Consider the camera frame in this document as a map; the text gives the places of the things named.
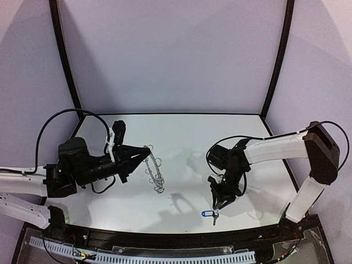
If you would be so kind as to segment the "blue tag key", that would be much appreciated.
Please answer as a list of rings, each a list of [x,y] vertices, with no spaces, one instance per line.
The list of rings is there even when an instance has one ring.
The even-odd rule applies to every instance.
[[[217,219],[219,217],[219,210],[207,210],[207,211],[202,211],[201,212],[202,217],[211,217],[212,220],[212,225],[215,226]]]

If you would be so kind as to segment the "metal ring disc with keyrings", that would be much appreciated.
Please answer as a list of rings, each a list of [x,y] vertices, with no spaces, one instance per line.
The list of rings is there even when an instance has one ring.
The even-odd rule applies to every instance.
[[[160,171],[162,160],[153,155],[154,147],[152,145],[144,145],[144,148],[150,151],[150,154],[144,159],[146,165],[145,173],[150,177],[148,181],[153,184],[154,191],[161,194],[164,192],[164,177]]]

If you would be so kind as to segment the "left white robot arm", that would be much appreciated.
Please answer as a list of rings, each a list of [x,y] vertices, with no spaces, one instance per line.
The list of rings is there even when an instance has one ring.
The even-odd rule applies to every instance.
[[[148,147],[118,145],[112,148],[112,153],[92,156],[85,140],[73,137],[59,145],[57,164],[29,172],[1,169],[1,213],[41,229],[64,229],[65,215],[60,208],[33,205],[15,194],[64,198],[76,194],[78,187],[84,188],[109,177],[126,183],[128,176],[150,154]]]

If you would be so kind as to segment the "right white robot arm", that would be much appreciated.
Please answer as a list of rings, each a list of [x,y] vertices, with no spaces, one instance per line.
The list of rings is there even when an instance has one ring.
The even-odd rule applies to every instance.
[[[239,189],[240,180],[246,179],[251,166],[257,163],[295,158],[309,161],[309,176],[284,211],[284,217],[294,223],[305,217],[324,189],[337,179],[340,149],[321,122],[311,122],[301,131],[268,138],[238,138],[232,148],[215,143],[206,154],[208,165],[219,169],[207,179],[212,193],[213,218],[244,195]]]

